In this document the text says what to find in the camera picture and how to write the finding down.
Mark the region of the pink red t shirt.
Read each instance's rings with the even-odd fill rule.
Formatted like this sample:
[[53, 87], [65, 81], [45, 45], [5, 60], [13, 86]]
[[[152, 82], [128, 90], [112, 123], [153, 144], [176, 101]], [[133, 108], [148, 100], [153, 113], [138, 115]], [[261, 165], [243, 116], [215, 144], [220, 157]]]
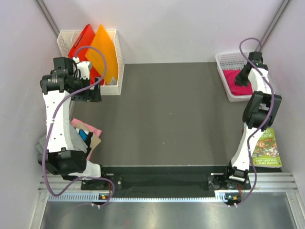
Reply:
[[230, 92], [234, 96], [246, 96], [253, 93], [251, 84], [247, 86], [241, 85], [240, 79], [237, 77], [241, 70], [223, 70], [224, 77]]

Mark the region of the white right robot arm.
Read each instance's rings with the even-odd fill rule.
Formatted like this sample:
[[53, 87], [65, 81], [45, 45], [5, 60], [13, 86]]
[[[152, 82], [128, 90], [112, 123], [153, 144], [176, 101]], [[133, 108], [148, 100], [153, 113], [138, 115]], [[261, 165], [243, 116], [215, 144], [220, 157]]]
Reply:
[[234, 82], [238, 86], [250, 84], [253, 93], [243, 113], [244, 130], [239, 147], [222, 177], [223, 185], [229, 189], [245, 182], [255, 146], [263, 132], [273, 124], [282, 102], [282, 97], [275, 94], [269, 82], [268, 67], [261, 52], [249, 53], [247, 64]]

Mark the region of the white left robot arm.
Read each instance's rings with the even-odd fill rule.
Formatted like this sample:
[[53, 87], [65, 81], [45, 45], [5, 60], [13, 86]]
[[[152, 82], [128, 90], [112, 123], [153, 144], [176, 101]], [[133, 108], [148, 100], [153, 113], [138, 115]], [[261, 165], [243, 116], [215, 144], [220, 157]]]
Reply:
[[78, 57], [58, 57], [53, 59], [54, 70], [40, 81], [46, 107], [46, 156], [38, 156], [40, 165], [53, 175], [91, 178], [97, 189], [108, 184], [108, 178], [102, 174], [102, 167], [87, 161], [90, 140], [83, 130], [76, 130], [70, 122], [71, 101], [100, 102], [100, 85], [90, 85], [89, 61]]

